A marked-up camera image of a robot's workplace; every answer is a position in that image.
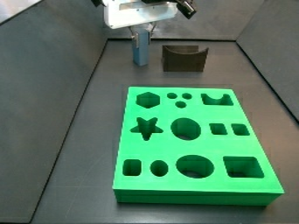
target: star-shaped hole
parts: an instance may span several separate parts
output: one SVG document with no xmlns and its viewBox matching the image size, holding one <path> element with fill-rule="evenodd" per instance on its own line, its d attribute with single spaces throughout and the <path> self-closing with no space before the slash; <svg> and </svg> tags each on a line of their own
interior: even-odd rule
<svg viewBox="0 0 299 224">
<path fill-rule="evenodd" d="M 141 117 L 136 118 L 137 125 L 131 129 L 132 133 L 141 133 L 145 141 L 149 140 L 153 133 L 163 133 L 164 131 L 156 127 L 157 118 L 152 118 L 148 121 Z"/>
</svg>

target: green foam tray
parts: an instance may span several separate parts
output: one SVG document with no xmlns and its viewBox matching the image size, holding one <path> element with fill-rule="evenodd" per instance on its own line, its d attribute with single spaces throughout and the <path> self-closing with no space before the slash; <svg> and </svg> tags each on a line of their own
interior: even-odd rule
<svg viewBox="0 0 299 224">
<path fill-rule="evenodd" d="M 263 206 L 284 193 L 233 91 L 131 87 L 117 202 Z"/>
</svg>

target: dark brown block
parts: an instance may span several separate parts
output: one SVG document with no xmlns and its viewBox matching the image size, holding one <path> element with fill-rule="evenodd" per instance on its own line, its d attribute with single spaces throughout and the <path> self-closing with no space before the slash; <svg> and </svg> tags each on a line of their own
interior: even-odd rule
<svg viewBox="0 0 299 224">
<path fill-rule="evenodd" d="M 199 52 L 196 45 L 163 45 L 165 72 L 201 72 L 209 48 Z"/>
</svg>

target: white robot part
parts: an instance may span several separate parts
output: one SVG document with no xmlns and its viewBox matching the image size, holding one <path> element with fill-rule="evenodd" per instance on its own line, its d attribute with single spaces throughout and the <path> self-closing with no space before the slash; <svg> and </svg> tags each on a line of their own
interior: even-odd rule
<svg viewBox="0 0 299 224">
<path fill-rule="evenodd" d="M 141 0 L 104 0 L 104 19 L 111 29 L 173 18 L 176 3 L 143 3 Z"/>
</svg>

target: trapezoid hole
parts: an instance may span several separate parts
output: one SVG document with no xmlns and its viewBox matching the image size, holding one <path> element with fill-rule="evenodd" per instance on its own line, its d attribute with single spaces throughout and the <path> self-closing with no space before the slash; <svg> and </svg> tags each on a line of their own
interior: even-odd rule
<svg viewBox="0 0 299 224">
<path fill-rule="evenodd" d="M 181 140 L 191 141 L 201 134 L 200 125 L 189 118 L 179 118 L 172 122 L 172 133 Z"/>
<path fill-rule="evenodd" d="M 141 161 L 139 159 L 127 159 L 123 165 L 123 174 L 125 176 L 139 176 L 141 173 Z"/>
<path fill-rule="evenodd" d="M 223 161 L 229 177 L 252 179 L 261 179 L 264 177 L 255 157 L 224 157 Z"/>
<path fill-rule="evenodd" d="M 212 174 L 213 164 L 205 157 L 188 155 L 176 161 L 176 169 L 185 177 L 203 179 Z"/>
<path fill-rule="evenodd" d="M 155 160 L 151 164 L 151 172 L 156 177 L 161 177 L 168 172 L 168 165 L 163 160 Z"/>
<path fill-rule="evenodd" d="M 136 96 L 135 103 L 145 109 L 149 109 L 160 104 L 160 96 L 151 92 L 143 93 Z"/>
<path fill-rule="evenodd" d="M 241 123 L 232 123 L 231 128 L 236 136 L 248 136 L 248 128 L 245 124 Z"/>
<path fill-rule="evenodd" d="M 200 98 L 201 98 L 201 102 L 204 105 L 219 105 L 219 106 L 232 106 L 233 105 L 228 94 L 224 94 L 219 99 L 213 99 L 207 94 L 201 94 Z"/>
<path fill-rule="evenodd" d="M 223 123 L 211 123 L 209 131 L 211 131 L 212 135 L 227 135 L 228 134 Z"/>
</svg>

